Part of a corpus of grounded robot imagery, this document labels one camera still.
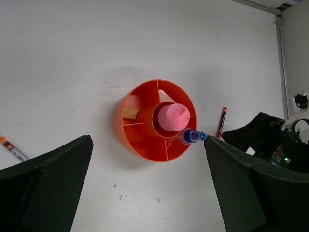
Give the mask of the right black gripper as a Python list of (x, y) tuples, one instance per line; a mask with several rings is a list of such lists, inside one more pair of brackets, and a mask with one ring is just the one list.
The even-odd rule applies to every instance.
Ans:
[(296, 172), (309, 173), (309, 145), (292, 129), (281, 129), (284, 120), (266, 113), (258, 115), (246, 126), (225, 131), (221, 137), (229, 145), (246, 152), (252, 148), (254, 156)]

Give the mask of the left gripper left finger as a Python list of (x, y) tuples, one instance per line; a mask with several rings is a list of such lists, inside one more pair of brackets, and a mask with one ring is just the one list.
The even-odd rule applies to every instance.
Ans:
[(93, 151), (81, 136), (0, 171), (2, 232), (71, 231)]

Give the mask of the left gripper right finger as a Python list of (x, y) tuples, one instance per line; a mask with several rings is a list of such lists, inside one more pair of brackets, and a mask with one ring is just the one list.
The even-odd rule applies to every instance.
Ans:
[(208, 136), (209, 168), (228, 232), (307, 232), (309, 176)]

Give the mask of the orange capped red pen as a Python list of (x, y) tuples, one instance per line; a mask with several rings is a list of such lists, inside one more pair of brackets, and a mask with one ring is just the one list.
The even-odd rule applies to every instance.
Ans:
[(19, 149), (17, 149), (12, 143), (7, 141), (4, 137), (0, 137), (0, 143), (20, 161), (24, 162), (29, 160), (29, 158), (26, 155), (24, 155)]

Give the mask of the clear blue spray bottle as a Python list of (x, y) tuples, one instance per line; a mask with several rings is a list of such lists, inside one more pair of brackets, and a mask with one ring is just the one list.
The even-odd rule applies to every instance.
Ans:
[(185, 128), (175, 138), (170, 139), (169, 144), (180, 142), (181, 144), (188, 145), (203, 142), (206, 138), (207, 134), (204, 131)]

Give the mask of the pink capped glue bottle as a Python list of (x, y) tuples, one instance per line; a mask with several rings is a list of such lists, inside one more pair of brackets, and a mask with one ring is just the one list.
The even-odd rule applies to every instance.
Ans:
[(188, 125), (190, 116), (186, 106), (173, 103), (159, 110), (158, 123), (166, 131), (181, 131)]

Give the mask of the pink white eraser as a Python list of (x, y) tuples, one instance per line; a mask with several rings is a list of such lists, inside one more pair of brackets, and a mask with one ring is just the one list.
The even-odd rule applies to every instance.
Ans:
[(159, 93), (159, 101), (160, 102), (176, 103), (176, 101), (172, 97), (170, 97), (165, 91), (160, 89), (158, 91), (158, 93)]

